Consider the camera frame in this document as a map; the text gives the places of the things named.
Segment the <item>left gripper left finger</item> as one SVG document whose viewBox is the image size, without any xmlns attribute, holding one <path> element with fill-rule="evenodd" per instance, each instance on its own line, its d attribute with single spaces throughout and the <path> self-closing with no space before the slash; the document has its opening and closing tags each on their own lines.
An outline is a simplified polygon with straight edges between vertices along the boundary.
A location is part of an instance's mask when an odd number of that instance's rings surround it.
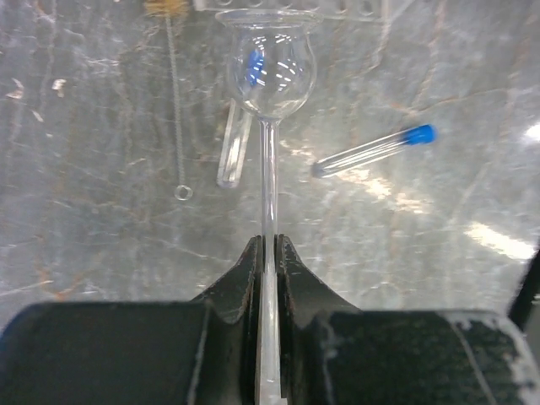
<svg viewBox="0 0 540 405">
<path fill-rule="evenodd" d="M 255 404 L 260 240 L 188 301 L 41 302 L 1 335 L 4 404 Z"/>
</svg>

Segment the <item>test tube blue cap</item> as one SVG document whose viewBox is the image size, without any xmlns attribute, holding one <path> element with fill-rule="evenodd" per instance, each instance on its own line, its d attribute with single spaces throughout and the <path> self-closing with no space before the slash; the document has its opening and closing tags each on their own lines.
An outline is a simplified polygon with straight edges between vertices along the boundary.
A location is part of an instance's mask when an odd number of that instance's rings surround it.
<svg viewBox="0 0 540 405">
<path fill-rule="evenodd" d="M 250 89 L 258 84 L 264 65 L 263 52 L 252 50 L 246 60 L 244 84 Z M 255 110 L 246 109 L 240 98 L 233 92 L 233 85 L 228 84 L 232 98 L 229 114 L 224 129 L 224 140 L 220 155 L 217 184 L 222 188 L 236 188 L 240 184 L 247 144 L 251 133 L 251 123 Z"/>
<path fill-rule="evenodd" d="M 318 160 L 312 165 L 311 174 L 315 178 L 335 176 L 398 154 L 406 147 L 433 143 L 436 138 L 432 125 L 412 127 Z"/>
</svg>

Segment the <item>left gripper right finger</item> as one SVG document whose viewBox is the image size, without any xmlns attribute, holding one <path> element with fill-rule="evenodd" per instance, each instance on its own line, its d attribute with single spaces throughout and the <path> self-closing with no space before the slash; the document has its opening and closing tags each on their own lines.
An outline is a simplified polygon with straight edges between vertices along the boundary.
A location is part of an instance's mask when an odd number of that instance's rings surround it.
<svg viewBox="0 0 540 405">
<path fill-rule="evenodd" d="M 361 310 L 276 239 L 281 395 L 290 404 L 536 404 L 522 332 L 486 310 Z"/>
</svg>

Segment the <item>glass stirring rod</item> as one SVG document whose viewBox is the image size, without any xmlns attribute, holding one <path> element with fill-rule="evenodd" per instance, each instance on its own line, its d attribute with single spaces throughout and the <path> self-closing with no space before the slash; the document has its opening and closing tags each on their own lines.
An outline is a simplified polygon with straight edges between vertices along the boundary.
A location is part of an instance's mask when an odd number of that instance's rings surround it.
<svg viewBox="0 0 540 405">
<path fill-rule="evenodd" d="M 226 83 L 235 101 L 260 122 L 262 177 L 262 269 L 260 375 L 256 401 L 280 404 L 278 278 L 274 241 L 278 234 L 279 124 L 309 98 L 316 82 L 310 31 L 315 13 L 233 9 L 217 13 L 232 30 Z"/>
</svg>

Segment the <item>test tube middle blue cap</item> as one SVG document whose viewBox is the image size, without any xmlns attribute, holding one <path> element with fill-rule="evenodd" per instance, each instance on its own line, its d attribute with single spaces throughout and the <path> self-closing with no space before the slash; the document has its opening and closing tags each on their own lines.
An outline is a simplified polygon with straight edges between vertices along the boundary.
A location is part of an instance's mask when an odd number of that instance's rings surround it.
<svg viewBox="0 0 540 405">
<path fill-rule="evenodd" d="M 432 125 L 412 127 L 318 160 L 312 165 L 311 174 L 315 178 L 335 176 L 398 154 L 406 147 L 433 143 L 436 138 Z"/>
</svg>

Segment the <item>test tube upper blue cap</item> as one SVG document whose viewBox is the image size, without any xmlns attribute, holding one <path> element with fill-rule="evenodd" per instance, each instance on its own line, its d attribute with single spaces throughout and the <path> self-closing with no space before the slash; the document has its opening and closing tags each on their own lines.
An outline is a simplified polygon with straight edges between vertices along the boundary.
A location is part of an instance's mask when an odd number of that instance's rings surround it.
<svg viewBox="0 0 540 405">
<path fill-rule="evenodd" d="M 258 84 L 264 65 L 263 52 L 252 50 L 246 60 L 244 84 L 250 89 Z M 217 184 L 222 188 L 236 188 L 240 184 L 247 144 L 251 133 L 251 123 L 255 110 L 246 109 L 240 98 L 233 92 L 233 85 L 228 84 L 232 98 L 229 114 L 224 129 L 224 140 L 220 155 Z"/>
</svg>

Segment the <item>clear well plate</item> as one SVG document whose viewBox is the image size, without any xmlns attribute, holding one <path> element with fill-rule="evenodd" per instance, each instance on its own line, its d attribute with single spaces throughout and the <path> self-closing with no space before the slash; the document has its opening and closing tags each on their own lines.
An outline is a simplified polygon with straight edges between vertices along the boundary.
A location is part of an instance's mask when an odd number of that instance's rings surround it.
<svg viewBox="0 0 540 405">
<path fill-rule="evenodd" d="M 310 11 L 325 19 L 385 23 L 403 13 L 413 1 L 403 0 L 194 0 L 196 11 L 279 9 Z"/>
</svg>

